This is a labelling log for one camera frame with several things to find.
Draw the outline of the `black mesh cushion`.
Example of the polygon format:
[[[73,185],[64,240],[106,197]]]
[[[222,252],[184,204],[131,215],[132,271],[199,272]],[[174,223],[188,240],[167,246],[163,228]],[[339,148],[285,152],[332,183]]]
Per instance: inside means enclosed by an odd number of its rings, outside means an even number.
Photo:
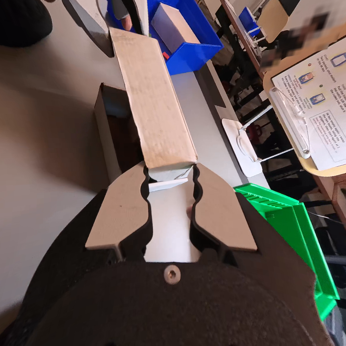
[[[47,37],[53,22],[40,0],[0,1],[0,45],[25,48]]]

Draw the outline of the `green plastic bin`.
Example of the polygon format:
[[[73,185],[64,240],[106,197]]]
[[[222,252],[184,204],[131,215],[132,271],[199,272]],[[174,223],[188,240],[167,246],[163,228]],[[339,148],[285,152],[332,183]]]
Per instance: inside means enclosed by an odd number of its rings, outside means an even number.
[[[253,184],[234,187],[274,227],[316,275],[314,299],[322,321],[340,299],[330,269],[303,203]]]

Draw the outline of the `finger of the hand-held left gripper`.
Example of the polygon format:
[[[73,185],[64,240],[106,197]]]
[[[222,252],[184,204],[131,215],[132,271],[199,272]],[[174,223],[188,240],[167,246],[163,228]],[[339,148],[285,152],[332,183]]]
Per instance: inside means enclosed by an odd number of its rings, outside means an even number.
[[[139,20],[139,25],[142,35],[149,37],[149,16],[148,16],[148,1],[134,0],[136,9],[136,19]]]
[[[93,43],[109,58],[113,58],[114,48],[109,28],[101,15],[96,0],[62,0],[75,23],[81,27]]]

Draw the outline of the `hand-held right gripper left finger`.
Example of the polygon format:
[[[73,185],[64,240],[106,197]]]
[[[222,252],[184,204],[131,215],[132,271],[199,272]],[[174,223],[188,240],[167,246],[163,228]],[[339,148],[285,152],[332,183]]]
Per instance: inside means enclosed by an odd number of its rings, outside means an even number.
[[[148,181],[142,161],[110,184],[86,241],[88,250],[125,250],[133,240],[142,249],[149,243],[153,224]]]

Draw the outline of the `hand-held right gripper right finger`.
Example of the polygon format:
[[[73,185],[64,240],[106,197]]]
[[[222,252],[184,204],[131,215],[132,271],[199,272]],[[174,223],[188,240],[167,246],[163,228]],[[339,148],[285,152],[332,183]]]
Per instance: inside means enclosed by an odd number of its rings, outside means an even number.
[[[234,250],[257,250],[235,190],[201,163],[193,167],[193,183],[192,244],[199,250],[220,245]]]

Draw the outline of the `blue plastic bin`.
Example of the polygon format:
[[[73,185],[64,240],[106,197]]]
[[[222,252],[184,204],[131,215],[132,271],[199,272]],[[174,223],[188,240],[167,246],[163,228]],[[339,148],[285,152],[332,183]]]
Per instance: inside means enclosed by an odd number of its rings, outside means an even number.
[[[247,32],[258,28],[257,22],[248,7],[244,7],[238,17]]]
[[[168,50],[151,25],[161,2],[180,11],[200,44],[183,43],[174,53]],[[194,72],[200,70],[223,48],[196,1],[148,1],[149,37],[141,33],[133,1],[107,1],[107,11],[116,27],[119,27],[110,28],[110,31],[121,71],[126,68],[132,72],[153,72],[156,68],[163,71],[163,65],[166,65],[167,74],[171,76]],[[130,31],[124,30],[120,21],[127,14],[132,20]],[[168,60],[163,57],[163,52],[170,56]]]

